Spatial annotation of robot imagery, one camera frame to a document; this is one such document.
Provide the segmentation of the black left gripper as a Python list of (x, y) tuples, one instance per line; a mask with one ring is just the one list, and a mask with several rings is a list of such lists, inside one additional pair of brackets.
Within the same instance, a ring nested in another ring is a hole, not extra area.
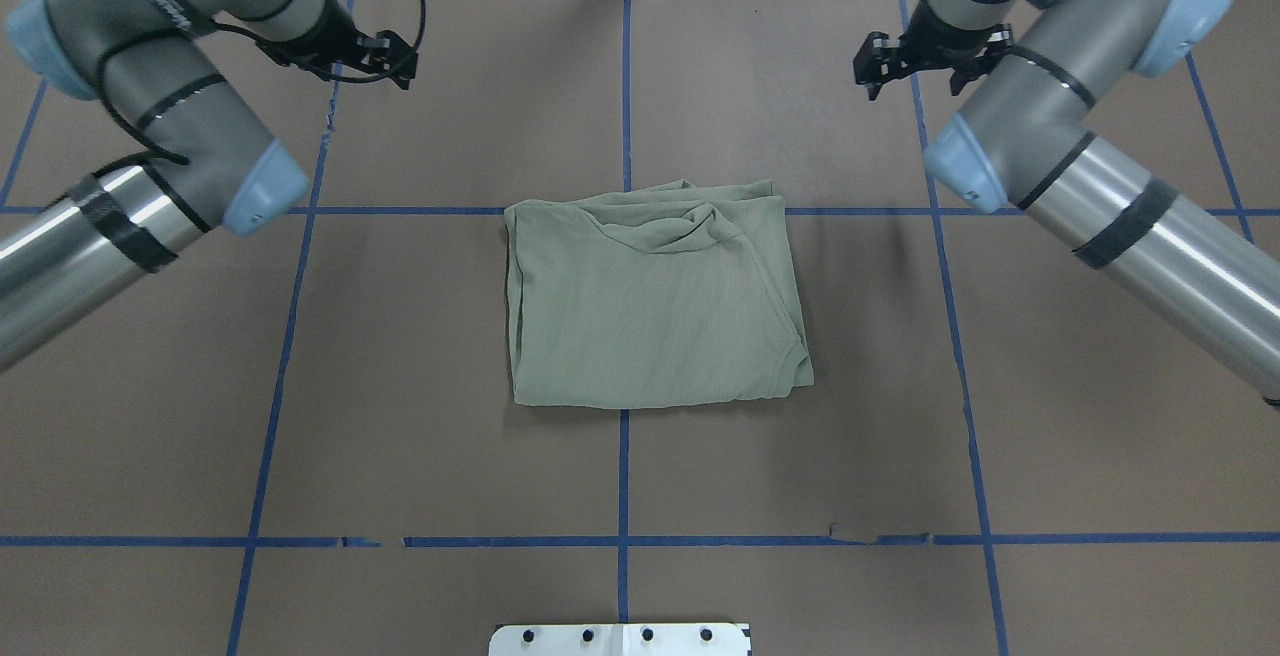
[(419, 50), (394, 31), (365, 35), (337, 0), (289, 0), (265, 20), (265, 53), (278, 65), (292, 65), (321, 79), (337, 76), (389, 79), (408, 91), (417, 74)]

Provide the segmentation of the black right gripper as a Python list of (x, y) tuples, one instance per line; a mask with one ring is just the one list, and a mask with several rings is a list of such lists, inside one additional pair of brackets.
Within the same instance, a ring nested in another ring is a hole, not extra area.
[(884, 32), (865, 36), (852, 59), (854, 81), (874, 102), (886, 85), (904, 78), (906, 72), (950, 69), (950, 94), (957, 96), (969, 83), (988, 76), (1011, 47), (1010, 24), (963, 29), (920, 0), (900, 40)]

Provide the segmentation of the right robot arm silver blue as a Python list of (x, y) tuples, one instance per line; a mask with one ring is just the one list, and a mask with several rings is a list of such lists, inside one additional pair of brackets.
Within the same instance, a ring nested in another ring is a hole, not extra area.
[(929, 178), (1015, 208), (1252, 386), (1279, 392), (1277, 261), (1094, 127), (1132, 77), (1183, 62), (1234, 0), (918, 0), (852, 59), (869, 99), (946, 70), (966, 100), (929, 138)]

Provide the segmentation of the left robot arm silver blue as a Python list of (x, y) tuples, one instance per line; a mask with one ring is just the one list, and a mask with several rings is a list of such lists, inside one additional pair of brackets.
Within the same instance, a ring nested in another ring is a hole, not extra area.
[(308, 173), (198, 47), (211, 33), (330, 83), (401, 88), (424, 37), (366, 33), (339, 0), (23, 0), (5, 20), (13, 50), (51, 87), (100, 104), (138, 151), (3, 241), (4, 368), (204, 234), (251, 234), (308, 193)]

